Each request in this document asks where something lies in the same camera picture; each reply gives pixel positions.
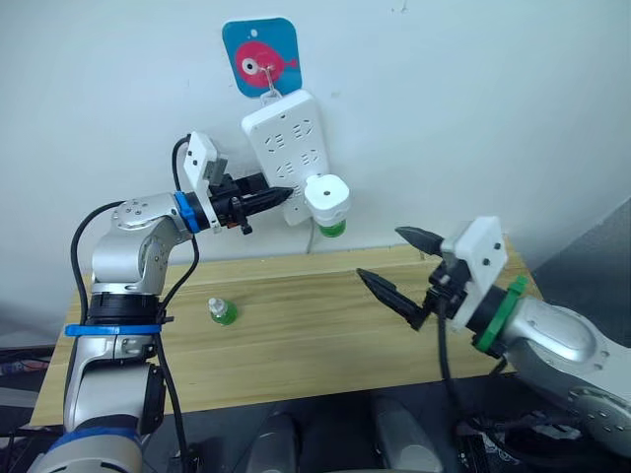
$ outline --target blue sticker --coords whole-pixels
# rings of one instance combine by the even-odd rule
[[[274,87],[283,94],[303,86],[296,30],[285,18],[229,22],[224,44],[239,90],[246,97],[269,91],[267,68]]]

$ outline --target white plug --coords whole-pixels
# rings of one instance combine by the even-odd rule
[[[338,237],[344,232],[351,202],[350,190],[341,178],[335,174],[308,177],[305,202],[323,235]]]

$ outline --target green ring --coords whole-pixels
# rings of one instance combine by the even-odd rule
[[[513,312],[515,305],[517,305],[517,301],[526,290],[527,283],[528,279],[520,275],[517,277],[515,282],[509,286],[508,293],[504,297],[500,306],[497,308],[495,315],[493,315],[491,323],[488,324],[486,330],[484,330],[484,333],[474,345],[474,347],[480,352],[486,353],[488,349],[491,348],[491,345],[493,345],[493,342],[504,327],[509,315]]]

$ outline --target electrical outlet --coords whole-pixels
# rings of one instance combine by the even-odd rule
[[[328,173],[316,99],[307,91],[296,91],[246,116],[242,129],[269,185],[294,189],[283,204],[287,223],[298,225],[309,218],[307,178]]]

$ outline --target robotic arm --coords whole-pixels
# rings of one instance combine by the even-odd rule
[[[430,313],[474,333],[473,346],[506,358],[519,376],[578,414],[592,436],[631,457],[631,350],[607,339],[576,312],[522,297],[526,278],[508,291],[493,283],[508,260],[499,220],[482,217],[454,238],[411,227],[396,231],[412,246],[443,258],[422,306],[375,273],[358,274],[382,303],[419,330]]]
[[[293,189],[269,188],[262,174],[233,180],[202,134],[189,137],[184,170],[193,192],[128,200],[111,215],[93,254],[92,301],[75,337],[64,396],[66,434],[34,463],[40,473],[139,472],[138,438],[162,423],[164,368],[149,363],[170,321],[163,291],[174,246],[207,229],[241,226],[284,202]]]

